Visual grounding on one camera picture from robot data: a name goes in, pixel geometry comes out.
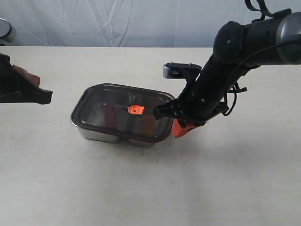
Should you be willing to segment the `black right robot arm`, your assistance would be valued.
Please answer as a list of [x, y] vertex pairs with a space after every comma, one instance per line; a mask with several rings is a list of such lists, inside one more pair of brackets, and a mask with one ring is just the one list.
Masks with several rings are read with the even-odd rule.
[[228, 94], [246, 92], [238, 80], [263, 65], [299, 65], [301, 62], [301, 14], [286, 9], [270, 19], [241, 25], [230, 21], [217, 33], [213, 53], [204, 66], [166, 63], [163, 76], [185, 79], [175, 100], [157, 106], [154, 117], [174, 120], [173, 135], [182, 137], [222, 114], [228, 116]]

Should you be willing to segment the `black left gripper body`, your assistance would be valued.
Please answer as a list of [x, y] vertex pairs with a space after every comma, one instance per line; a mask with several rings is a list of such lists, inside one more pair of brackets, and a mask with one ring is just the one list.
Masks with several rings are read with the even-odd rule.
[[0, 55], [0, 102], [50, 104], [53, 92], [41, 89], [24, 72], [17, 70], [10, 57]]

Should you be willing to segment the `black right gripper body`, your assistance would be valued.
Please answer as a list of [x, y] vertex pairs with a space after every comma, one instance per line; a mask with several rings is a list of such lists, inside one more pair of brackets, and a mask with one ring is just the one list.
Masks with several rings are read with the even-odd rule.
[[202, 67], [195, 80], [186, 80], [186, 85], [178, 98], [155, 107], [155, 118], [178, 119], [183, 122], [202, 124], [228, 109], [223, 98], [229, 74], [228, 65], [210, 58]]

